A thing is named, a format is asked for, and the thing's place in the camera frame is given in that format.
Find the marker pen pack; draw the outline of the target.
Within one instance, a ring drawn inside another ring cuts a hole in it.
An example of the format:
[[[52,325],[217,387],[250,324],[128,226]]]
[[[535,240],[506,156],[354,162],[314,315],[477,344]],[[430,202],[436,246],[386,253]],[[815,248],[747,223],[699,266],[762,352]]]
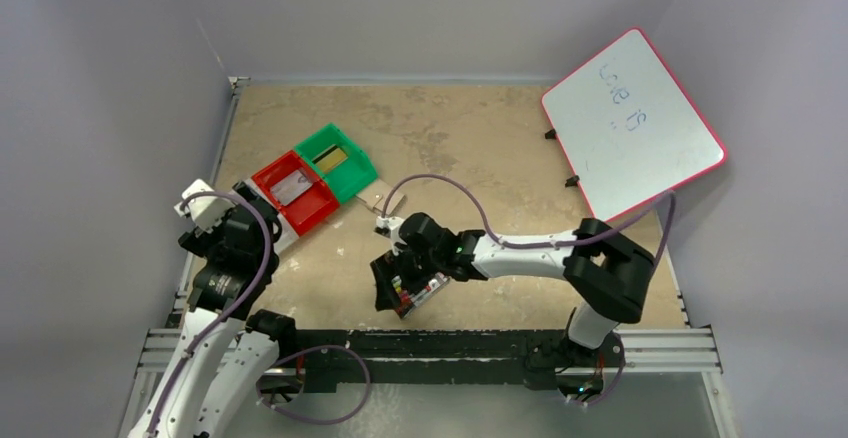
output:
[[[451,279],[442,273],[436,273],[424,287],[416,292],[406,288],[399,276],[391,280],[392,290],[397,303],[392,306],[393,311],[399,318],[404,319],[416,309],[419,309],[426,301],[450,283]]]

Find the red plastic bin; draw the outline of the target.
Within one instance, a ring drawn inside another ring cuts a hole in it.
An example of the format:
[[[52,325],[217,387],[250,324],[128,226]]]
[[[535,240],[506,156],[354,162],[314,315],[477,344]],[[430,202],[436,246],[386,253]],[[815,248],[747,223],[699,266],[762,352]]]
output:
[[[254,173],[251,180],[298,236],[340,207],[327,183],[293,150]]]

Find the white plastic bin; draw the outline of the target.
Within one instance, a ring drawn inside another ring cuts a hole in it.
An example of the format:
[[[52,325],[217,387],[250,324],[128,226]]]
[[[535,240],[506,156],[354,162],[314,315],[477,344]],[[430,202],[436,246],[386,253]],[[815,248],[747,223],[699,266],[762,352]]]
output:
[[[252,179],[248,178],[245,180],[241,180],[240,184],[243,184],[247,188],[249,188],[255,195],[257,195],[265,203],[267,203],[270,208],[276,213],[276,218],[279,224],[275,225],[273,231],[273,234],[275,236],[275,243],[273,245],[273,249],[275,253],[280,255],[286,249],[292,247],[299,240],[300,236],[289,223],[288,219],[277,209],[271,199],[253,182]]]

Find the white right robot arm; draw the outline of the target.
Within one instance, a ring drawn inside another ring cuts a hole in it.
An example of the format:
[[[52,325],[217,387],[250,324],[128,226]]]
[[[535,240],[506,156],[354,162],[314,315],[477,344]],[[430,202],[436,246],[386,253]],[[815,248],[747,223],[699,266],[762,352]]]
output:
[[[453,232],[416,212],[379,218],[375,231],[390,242],[370,263],[376,310],[405,317],[452,281],[561,280],[581,298],[561,339],[564,357],[576,365],[596,357],[618,325],[641,320],[656,268],[651,252],[595,218],[560,233],[497,236],[484,229]]]

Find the gold credit card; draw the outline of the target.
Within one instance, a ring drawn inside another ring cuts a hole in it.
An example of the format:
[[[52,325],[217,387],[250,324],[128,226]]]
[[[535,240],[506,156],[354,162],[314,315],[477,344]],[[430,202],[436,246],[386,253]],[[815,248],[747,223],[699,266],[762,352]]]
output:
[[[318,171],[328,174],[344,163],[347,158],[347,153],[341,147],[332,145],[315,156],[312,162]]]

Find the beige card holder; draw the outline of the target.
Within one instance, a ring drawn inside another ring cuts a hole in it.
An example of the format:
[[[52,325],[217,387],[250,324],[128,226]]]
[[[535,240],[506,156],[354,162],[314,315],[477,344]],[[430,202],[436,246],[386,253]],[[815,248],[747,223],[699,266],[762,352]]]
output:
[[[387,216],[393,216],[397,208],[404,203],[406,196],[400,191],[392,192],[391,185],[381,179],[376,179],[360,190],[356,194],[356,198],[377,215],[382,215],[385,212]]]

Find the green plastic bin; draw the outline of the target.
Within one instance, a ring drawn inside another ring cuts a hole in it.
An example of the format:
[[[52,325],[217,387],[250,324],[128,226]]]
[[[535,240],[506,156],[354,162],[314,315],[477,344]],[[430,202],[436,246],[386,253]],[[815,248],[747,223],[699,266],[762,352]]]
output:
[[[333,123],[296,144],[294,151],[327,184],[340,204],[350,201],[378,177],[365,151]]]

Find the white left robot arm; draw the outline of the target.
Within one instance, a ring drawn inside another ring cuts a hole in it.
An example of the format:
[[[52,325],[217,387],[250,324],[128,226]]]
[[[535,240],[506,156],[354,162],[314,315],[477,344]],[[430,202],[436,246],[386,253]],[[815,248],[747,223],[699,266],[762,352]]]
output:
[[[177,346],[132,437],[212,437],[271,365],[297,357],[293,318],[251,308],[279,265],[277,211],[262,200],[227,210],[209,231],[183,233],[205,259],[193,281]]]

